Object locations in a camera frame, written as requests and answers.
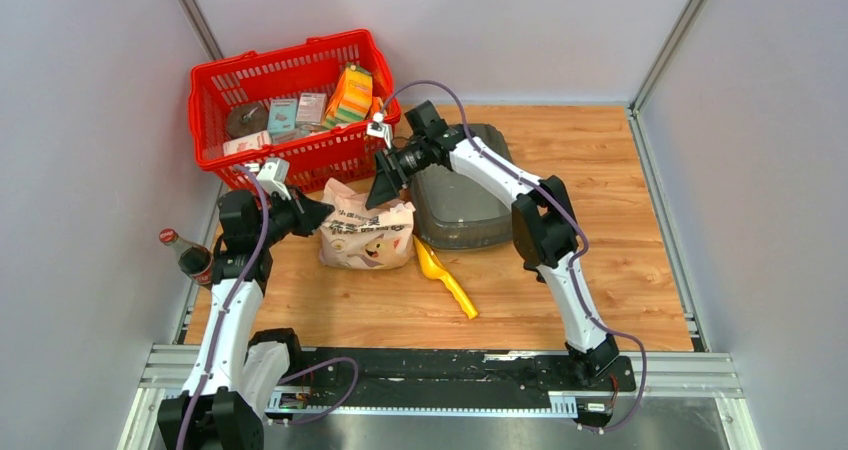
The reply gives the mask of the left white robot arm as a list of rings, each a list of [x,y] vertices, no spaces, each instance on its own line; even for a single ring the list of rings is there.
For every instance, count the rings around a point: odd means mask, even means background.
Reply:
[[[273,388],[296,383],[306,368],[292,329],[252,328],[273,265],[271,247],[289,235],[312,235],[333,205],[290,187],[270,195],[230,191],[217,206],[222,233],[213,249],[203,340],[180,393],[158,410],[168,449],[262,448]]]

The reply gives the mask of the cat litter bag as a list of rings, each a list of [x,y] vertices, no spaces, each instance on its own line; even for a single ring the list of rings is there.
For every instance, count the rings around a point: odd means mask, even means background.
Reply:
[[[326,182],[323,201],[334,207],[320,227],[320,262],[328,267],[389,270],[404,266],[414,253],[415,207],[391,200],[374,209],[367,195],[344,183]]]

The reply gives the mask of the yellow plastic scoop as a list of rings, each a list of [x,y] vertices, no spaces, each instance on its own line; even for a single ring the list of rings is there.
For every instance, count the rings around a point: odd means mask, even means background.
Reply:
[[[414,237],[413,243],[422,274],[430,280],[441,282],[469,320],[477,318],[479,312],[476,306],[453,274],[444,267],[434,250],[417,236]]]

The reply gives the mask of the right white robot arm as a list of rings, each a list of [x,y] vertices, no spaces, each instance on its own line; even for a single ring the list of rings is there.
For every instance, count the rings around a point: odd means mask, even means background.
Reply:
[[[399,196],[412,176],[442,166],[480,185],[511,211],[514,248],[526,270],[547,285],[565,327],[567,373],[586,389],[610,375],[619,348],[602,323],[582,272],[580,230],[561,179],[543,179],[494,153],[467,124],[449,125],[426,101],[407,111],[412,136],[401,148],[375,155],[376,175],[366,200],[375,208]]]

